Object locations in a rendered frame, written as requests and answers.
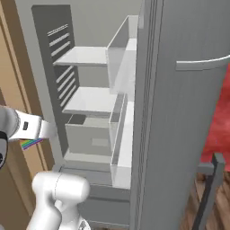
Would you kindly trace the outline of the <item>grey fridge door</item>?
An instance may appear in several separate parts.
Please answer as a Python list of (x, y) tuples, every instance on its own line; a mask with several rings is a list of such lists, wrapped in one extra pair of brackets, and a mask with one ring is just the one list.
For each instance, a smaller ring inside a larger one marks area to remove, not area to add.
[(129, 230), (179, 230), (227, 66), (177, 61), (230, 55), (230, 0), (143, 0)]

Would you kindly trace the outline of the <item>grey fridge bottom drawer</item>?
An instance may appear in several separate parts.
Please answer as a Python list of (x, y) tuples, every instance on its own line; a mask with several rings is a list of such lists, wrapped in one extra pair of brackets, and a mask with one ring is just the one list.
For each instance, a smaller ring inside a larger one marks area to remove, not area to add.
[(130, 190), (114, 188), (109, 172), (66, 167), (59, 171), (84, 177), (90, 182), (90, 195), (79, 205), (79, 210), (92, 226), (129, 228)]

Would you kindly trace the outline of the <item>clear long door bin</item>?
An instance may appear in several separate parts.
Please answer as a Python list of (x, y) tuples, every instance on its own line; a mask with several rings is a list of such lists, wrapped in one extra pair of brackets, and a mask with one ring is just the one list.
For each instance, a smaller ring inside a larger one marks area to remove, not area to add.
[(109, 119), (111, 179), (113, 187), (126, 190), (131, 183), (133, 120), (134, 103), (126, 94), (119, 94)]

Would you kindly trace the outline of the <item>clear tall door bin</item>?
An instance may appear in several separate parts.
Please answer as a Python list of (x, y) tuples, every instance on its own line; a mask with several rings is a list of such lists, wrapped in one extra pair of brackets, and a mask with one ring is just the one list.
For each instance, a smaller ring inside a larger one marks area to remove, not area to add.
[(106, 48), (111, 93), (133, 93), (136, 78), (138, 16), (128, 15)]

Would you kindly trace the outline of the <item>grey fridge crisper drawer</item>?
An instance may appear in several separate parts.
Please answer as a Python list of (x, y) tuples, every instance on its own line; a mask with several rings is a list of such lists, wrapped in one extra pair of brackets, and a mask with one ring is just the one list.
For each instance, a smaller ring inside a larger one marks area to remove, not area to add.
[(108, 118), (75, 114), (66, 124), (66, 135), (72, 153), (111, 156)]

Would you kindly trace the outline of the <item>white fridge shelf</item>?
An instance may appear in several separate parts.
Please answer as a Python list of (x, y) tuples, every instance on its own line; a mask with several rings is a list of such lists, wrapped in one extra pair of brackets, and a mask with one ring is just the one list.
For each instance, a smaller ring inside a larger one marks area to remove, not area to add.
[(64, 113), (109, 116), (117, 95), (109, 88), (79, 87), (63, 109)]
[(105, 47), (73, 47), (54, 62), (55, 66), (107, 66)]

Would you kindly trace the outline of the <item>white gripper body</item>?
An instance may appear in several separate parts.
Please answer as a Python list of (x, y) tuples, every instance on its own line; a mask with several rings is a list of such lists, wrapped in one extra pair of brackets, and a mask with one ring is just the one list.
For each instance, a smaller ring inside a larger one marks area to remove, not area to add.
[(49, 139), (57, 135), (57, 128), (45, 120), (41, 121), (39, 138)]

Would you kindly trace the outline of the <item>dark grey chair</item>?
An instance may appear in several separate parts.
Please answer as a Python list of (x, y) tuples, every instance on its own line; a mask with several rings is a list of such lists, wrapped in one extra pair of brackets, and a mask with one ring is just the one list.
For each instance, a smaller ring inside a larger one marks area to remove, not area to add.
[(199, 164), (198, 172), (206, 174), (207, 180), (192, 230), (205, 229), (215, 202), (216, 190), (223, 182), (225, 165), (226, 161), (221, 153), (214, 153), (210, 163)]

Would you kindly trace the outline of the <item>tan wooden cabinet panel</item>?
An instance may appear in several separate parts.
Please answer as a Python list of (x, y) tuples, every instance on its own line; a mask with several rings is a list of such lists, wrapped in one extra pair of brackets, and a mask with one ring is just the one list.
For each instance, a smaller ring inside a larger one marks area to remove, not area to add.
[[(0, 0), (0, 105), (42, 114), (15, 0)], [(19, 141), (9, 144), (0, 169), (0, 225), (5, 230), (26, 230), (35, 208), (31, 179), (53, 164), (48, 140), (26, 150)]]

